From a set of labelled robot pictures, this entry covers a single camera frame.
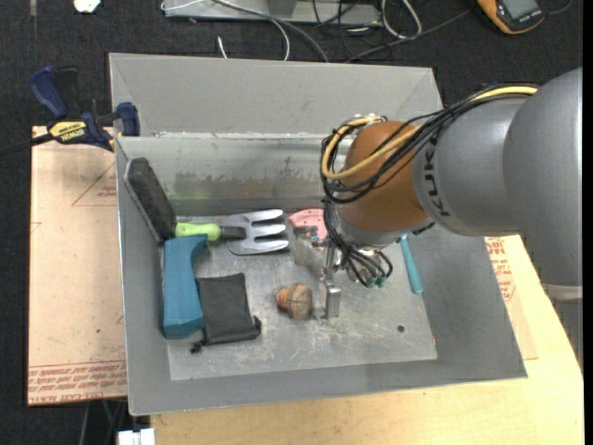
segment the wooden table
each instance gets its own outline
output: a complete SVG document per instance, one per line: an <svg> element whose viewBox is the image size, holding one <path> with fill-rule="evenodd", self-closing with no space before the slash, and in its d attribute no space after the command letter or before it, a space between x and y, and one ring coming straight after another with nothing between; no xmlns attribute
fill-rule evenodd
<svg viewBox="0 0 593 445"><path fill-rule="evenodd" d="M573 350L519 237L506 238L505 250L536 348L525 361L528 378L153 415L157 444L584 443L584 381ZM522 350L533 347L522 338Z"/></svg>

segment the yellow cable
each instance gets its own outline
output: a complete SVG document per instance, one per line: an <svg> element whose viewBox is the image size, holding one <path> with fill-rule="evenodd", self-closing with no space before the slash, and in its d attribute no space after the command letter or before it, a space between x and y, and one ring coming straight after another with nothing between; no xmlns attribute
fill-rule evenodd
<svg viewBox="0 0 593 445"><path fill-rule="evenodd" d="M499 88L495 88L495 89L486 91L480 95L477 95L476 97L470 99L470 101L473 102L476 100L480 100L480 99L483 99L486 97L492 97L492 96L496 96L496 95L511 95L511 94L532 95L535 92L537 92L537 89L535 87L531 87L531 86L499 87ZM334 150L334 148L340 138L340 135L343 134L346 130L349 130L352 126L359 126L359 125L363 125L363 124L366 125L373 121L378 121L378 120L380 120L380 118L376 117L376 116L369 116L369 117L365 117L362 119L356 119L356 120L349 122L348 125L343 125L336 131L336 133L332 137L332 140L330 140L330 143L325 148L325 151L323 152L323 156L322 156L322 173L323 173L323 176L325 176L325 178L328 178L330 180L342 180L344 178L347 178L348 176L353 175L354 173L359 172L363 168L369 166L371 163L373 163L374 161L376 161L377 159L382 157L385 153L387 153L387 152L397 148L401 144L403 144L406 140L408 140L409 138L414 136L423 127L422 125L420 125L416 128L416 130L412 130L408 133L405 133L399 137L394 138L391 142L389 142L381 150L373 153L366 159L360 161L353 167L351 167L347 170L344 170L343 172L338 172L338 173L330 172L330 170L328 168L330 153L332 153L332 151Z"/></svg>

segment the orange device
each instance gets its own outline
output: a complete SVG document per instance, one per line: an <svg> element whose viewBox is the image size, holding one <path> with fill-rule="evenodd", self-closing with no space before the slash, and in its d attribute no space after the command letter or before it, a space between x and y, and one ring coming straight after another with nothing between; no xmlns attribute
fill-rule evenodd
<svg viewBox="0 0 593 445"><path fill-rule="evenodd" d="M536 0L476 0L486 16L503 32L533 30L544 18Z"/></svg>

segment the black carpet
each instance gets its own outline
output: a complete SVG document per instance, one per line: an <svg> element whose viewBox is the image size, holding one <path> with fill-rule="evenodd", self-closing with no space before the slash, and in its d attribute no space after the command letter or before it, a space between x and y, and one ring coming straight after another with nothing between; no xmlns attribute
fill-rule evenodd
<svg viewBox="0 0 593 445"><path fill-rule="evenodd" d="M30 127L49 121L49 112L33 97L28 78L46 64L76 66L81 104L95 100L99 113L110 110L107 56L110 52L221 57L220 36L228 57L281 59L283 39L265 21L171 21L161 0L102 0L94 15L80 15L72 0L0 0L0 148L29 137ZM486 25L472 0L413 0L425 29L471 11L416 41L382 50L358 64L431 67L446 104L469 95L484 83L545 83L583 65L583 0L550 16L533 31L508 36ZM561 8L567 0L538 0ZM301 25L328 58L343 62L368 49L362 38ZM312 45L289 30L291 60L319 61ZM31 156L24 150L0 159L0 442L6 444L77 443L86 404L28 408L25 404L29 210ZM110 404L114 410L119 406ZM103 411L89 410L87 443L106 437Z"/></svg>

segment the yellow clamp label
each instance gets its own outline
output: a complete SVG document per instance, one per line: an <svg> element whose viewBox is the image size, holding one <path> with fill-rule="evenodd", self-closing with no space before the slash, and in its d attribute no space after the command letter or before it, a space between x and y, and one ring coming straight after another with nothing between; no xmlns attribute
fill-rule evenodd
<svg viewBox="0 0 593 445"><path fill-rule="evenodd" d="M84 135L85 127L86 125L82 121L63 121L58 122L49 129L49 133L55 138L59 138L62 142L68 142L73 138Z"/></svg>

